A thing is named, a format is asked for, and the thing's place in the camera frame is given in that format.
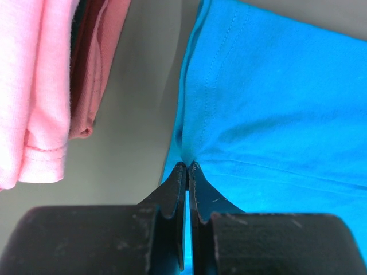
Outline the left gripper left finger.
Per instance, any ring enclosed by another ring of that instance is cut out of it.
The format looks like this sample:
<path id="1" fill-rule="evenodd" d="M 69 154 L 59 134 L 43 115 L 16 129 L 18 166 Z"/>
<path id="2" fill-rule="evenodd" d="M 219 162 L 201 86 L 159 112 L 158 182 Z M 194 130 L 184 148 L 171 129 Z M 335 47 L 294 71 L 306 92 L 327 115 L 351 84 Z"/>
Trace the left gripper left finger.
<path id="1" fill-rule="evenodd" d="M 137 205 L 42 206 L 18 222 L 2 274 L 179 274 L 184 269 L 187 169 Z"/>

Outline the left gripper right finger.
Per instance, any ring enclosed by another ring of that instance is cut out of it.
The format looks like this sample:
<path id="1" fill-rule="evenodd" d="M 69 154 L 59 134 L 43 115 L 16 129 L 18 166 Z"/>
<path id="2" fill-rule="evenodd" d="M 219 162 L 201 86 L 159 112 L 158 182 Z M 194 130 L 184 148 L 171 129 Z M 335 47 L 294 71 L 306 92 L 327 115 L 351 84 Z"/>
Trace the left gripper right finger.
<path id="1" fill-rule="evenodd" d="M 188 168 L 194 274 L 365 274 L 351 231 L 329 214 L 246 213 Z"/>

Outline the blue t shirt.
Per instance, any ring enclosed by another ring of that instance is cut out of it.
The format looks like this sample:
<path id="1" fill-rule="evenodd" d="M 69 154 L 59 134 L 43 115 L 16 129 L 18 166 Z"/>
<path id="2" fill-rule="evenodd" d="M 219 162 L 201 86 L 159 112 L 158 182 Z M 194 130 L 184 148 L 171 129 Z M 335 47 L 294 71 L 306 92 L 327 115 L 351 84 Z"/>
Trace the blue t shirt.
<path id="1" fill-rule="evenodd" d="M 366 42 L 201 1 L 164 178 L 178 162 L 246 213 L 340 218 L 366 265 Z"/>

